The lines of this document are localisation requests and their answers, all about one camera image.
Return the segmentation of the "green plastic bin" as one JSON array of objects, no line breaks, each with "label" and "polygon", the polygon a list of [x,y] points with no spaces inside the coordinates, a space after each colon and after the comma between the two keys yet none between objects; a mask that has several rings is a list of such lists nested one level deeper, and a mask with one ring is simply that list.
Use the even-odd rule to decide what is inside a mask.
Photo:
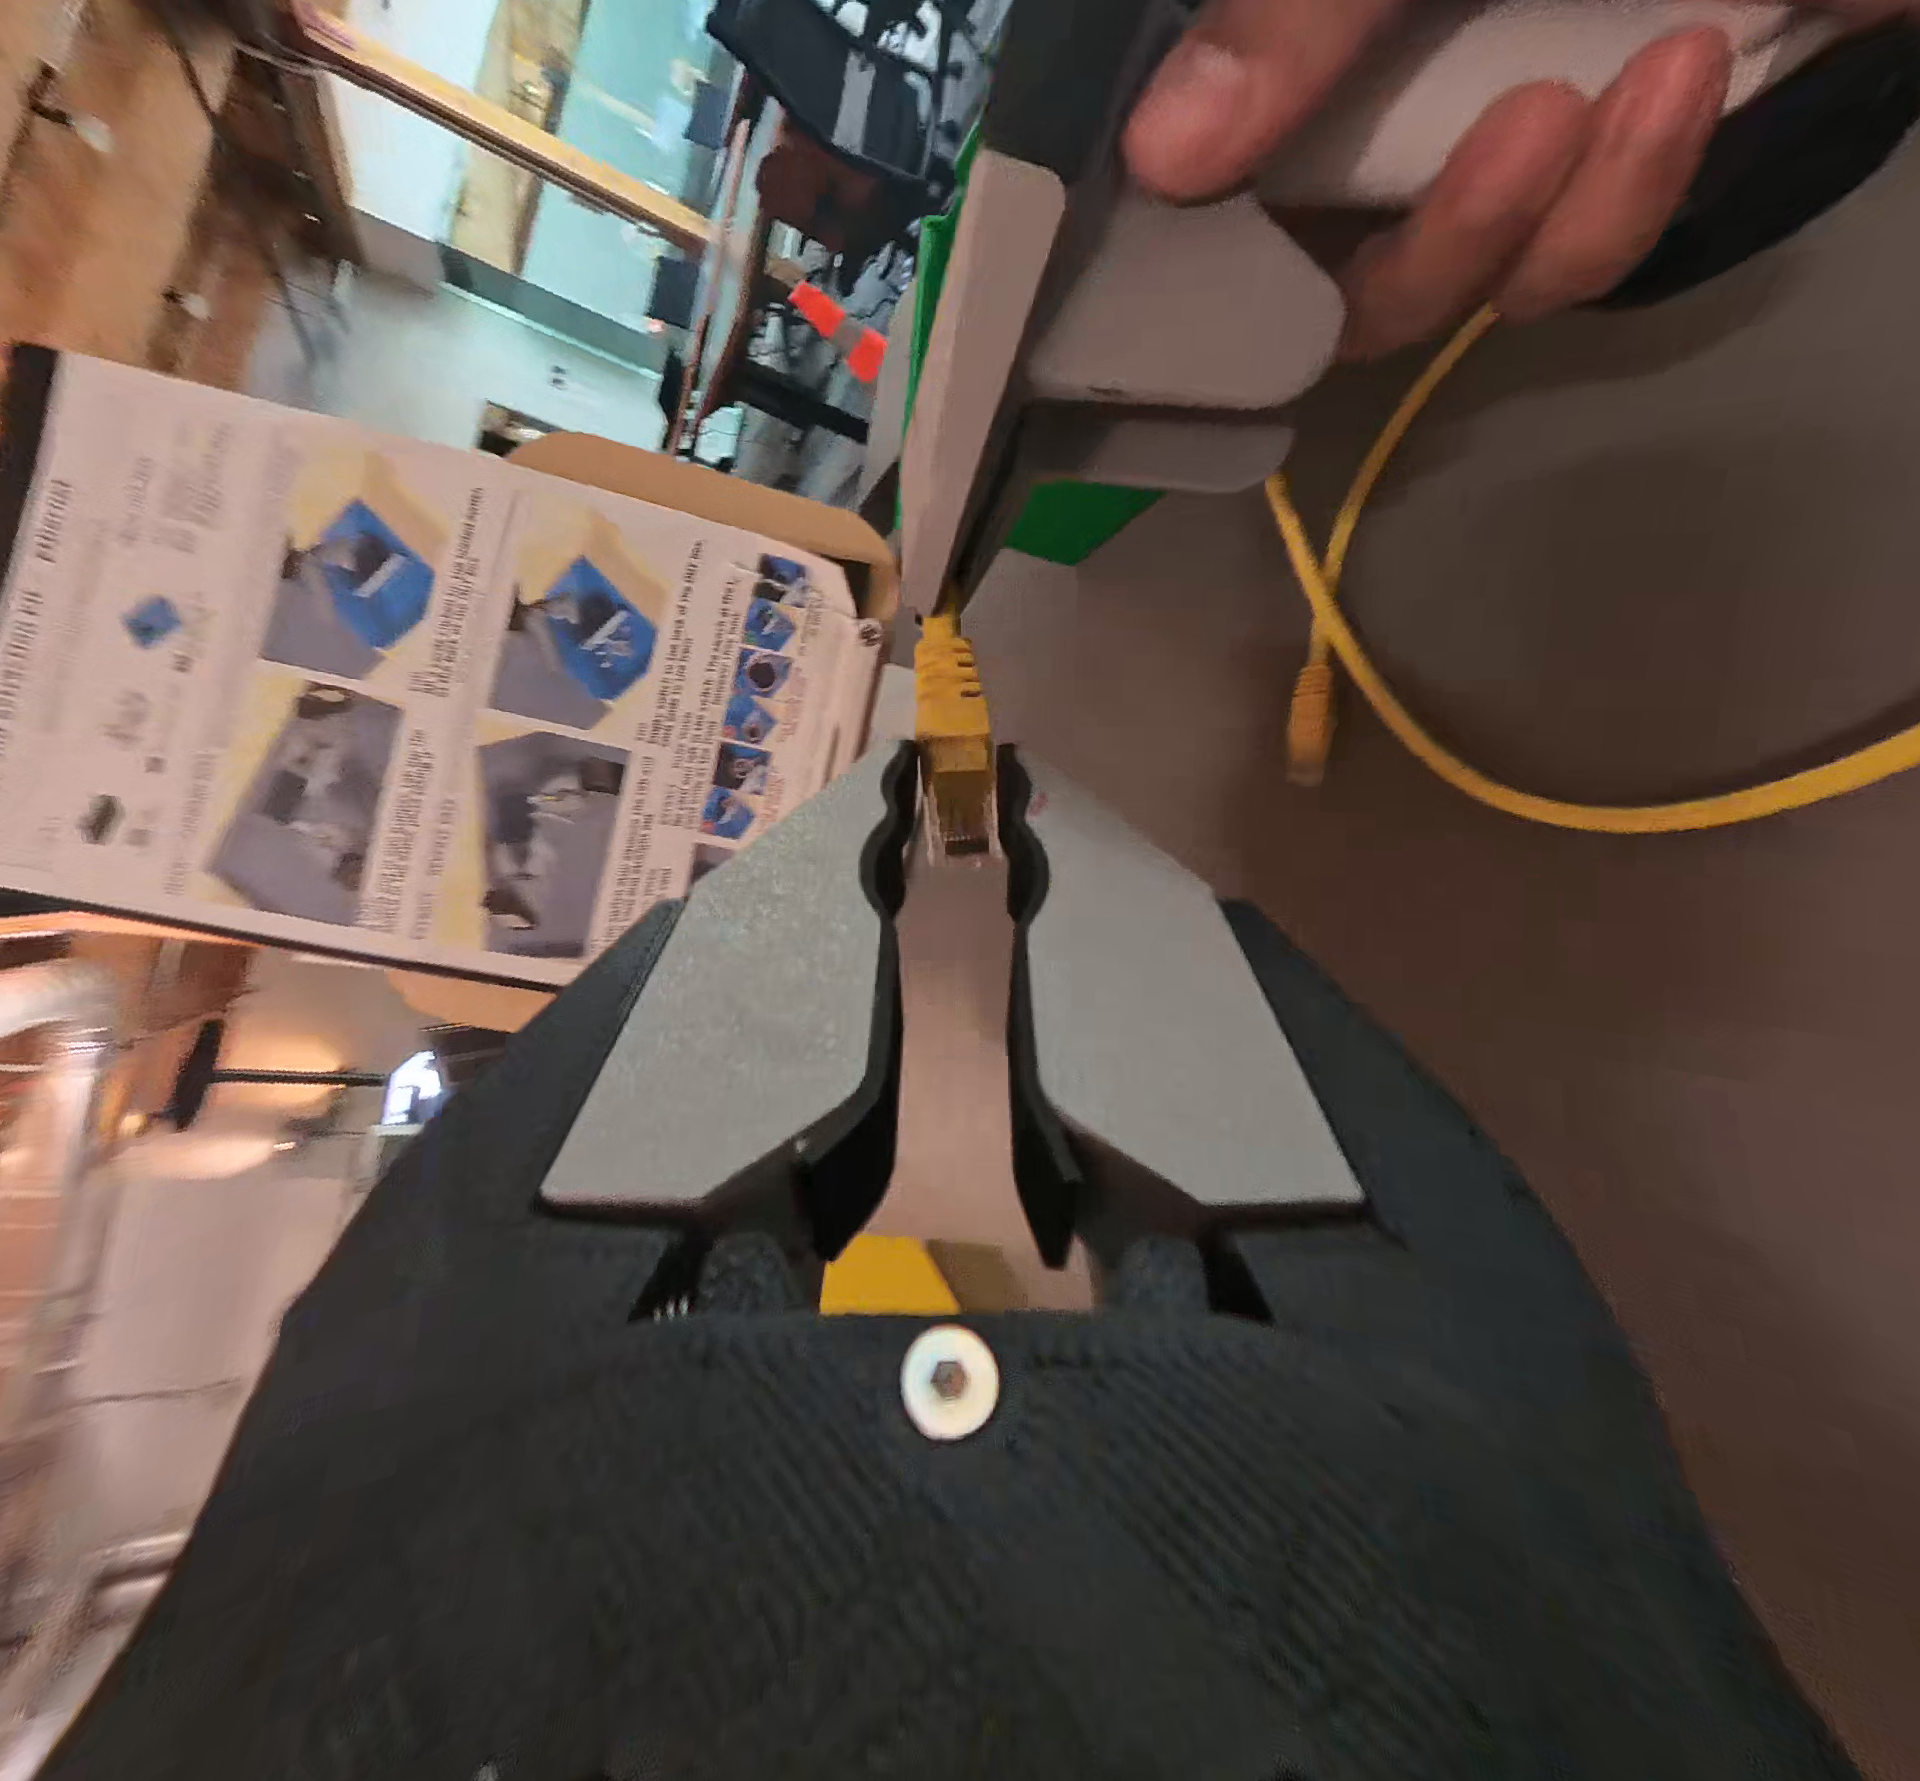
[{"label": "green plastic bin", "polygon": [[[948,210],[926,215],[919,226],[915,304],[893,313],[888,342],[905,342],[905,393],[901,421],[913,419],[920,387],[920,368],[930,341],[932,318],[943,293],[948,258],[956,236],[965,186],[956,186]],[[1055,566],[1078,566],[1123,527],[1152,509],[1163,488],[1139,488],[1116,482],[1054,477],[1033,487],[1008,536],[1008,548]]]}]

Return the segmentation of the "orange traffic cone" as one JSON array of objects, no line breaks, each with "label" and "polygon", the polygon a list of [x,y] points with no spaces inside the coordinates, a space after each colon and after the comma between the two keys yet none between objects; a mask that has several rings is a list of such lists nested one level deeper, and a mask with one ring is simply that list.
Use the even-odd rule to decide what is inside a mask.
[{"label": "orange traffic cone", "polygon": [[839,355],[846,374],[872,388],[875,387],[886,354],[886,333],[855,318],[846,306],[839,304],[811,282],[795,282],[788,293],[788,304],[811,329],[829,349]]}]

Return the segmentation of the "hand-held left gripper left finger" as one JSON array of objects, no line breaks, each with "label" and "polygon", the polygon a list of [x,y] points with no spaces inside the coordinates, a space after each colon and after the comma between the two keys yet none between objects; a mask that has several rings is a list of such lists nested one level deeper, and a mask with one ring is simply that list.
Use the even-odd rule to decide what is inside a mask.
[{"label": "hand-held left gripper left finger", "polygon": [[869,751],[694,885],[542,1184],[558,1212],[835,1261],[897,1128],[919,754]]}]

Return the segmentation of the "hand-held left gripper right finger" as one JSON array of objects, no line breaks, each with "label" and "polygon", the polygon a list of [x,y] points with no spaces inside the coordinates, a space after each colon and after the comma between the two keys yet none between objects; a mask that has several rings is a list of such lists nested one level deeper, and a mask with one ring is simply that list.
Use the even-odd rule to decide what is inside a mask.
[{"label": "hand-held left gripper right finger", "polygon": [[1212,889],[1037,757],[996,767],[1011,1164],[1043,1266],[1360,1212]]}]

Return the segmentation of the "yellow plastic bin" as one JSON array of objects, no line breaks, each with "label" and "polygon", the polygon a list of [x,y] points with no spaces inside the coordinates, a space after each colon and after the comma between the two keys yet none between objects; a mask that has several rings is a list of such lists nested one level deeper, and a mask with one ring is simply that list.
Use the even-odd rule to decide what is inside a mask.
[{"label": "yellow plastic bin", "polygon": [[915,1238],[862,1233],[824,1269],[821,1316],[948,1316],[957,1310],[941,1266]]}]

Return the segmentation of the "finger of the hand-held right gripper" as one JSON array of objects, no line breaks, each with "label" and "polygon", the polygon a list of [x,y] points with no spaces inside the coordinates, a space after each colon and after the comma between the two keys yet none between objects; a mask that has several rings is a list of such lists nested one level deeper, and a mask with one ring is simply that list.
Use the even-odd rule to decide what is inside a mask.
[{"label": "finger of the hand-held right gripper", "polygon": [[976,153],[901,456],[901,589],[915,615],[941,609],[983,509],[1067,206],[1047,169]]}]

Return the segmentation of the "black mesh office chair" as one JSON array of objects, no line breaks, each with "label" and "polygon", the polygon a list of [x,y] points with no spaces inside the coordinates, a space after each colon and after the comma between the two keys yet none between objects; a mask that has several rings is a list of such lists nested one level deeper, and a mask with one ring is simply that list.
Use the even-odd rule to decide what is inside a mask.
[{"label": "black mesh office chair", "polygon": [[856,39],[816,0],[713,0],[707,35],[852,174],[943,198],[964,140],[948,88],[971,47],[971,7],[935,5],[930,65]]}]

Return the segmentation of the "printed instruction sheet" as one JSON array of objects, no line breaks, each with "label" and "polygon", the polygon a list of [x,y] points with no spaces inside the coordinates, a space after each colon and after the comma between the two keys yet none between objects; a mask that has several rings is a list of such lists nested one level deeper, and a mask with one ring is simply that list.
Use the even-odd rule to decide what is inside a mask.
[{"label": "printed instruction sheet", "polygon": [[741,527],[4,346],[4,894],[562,987],[839,771],[880,627]]}]

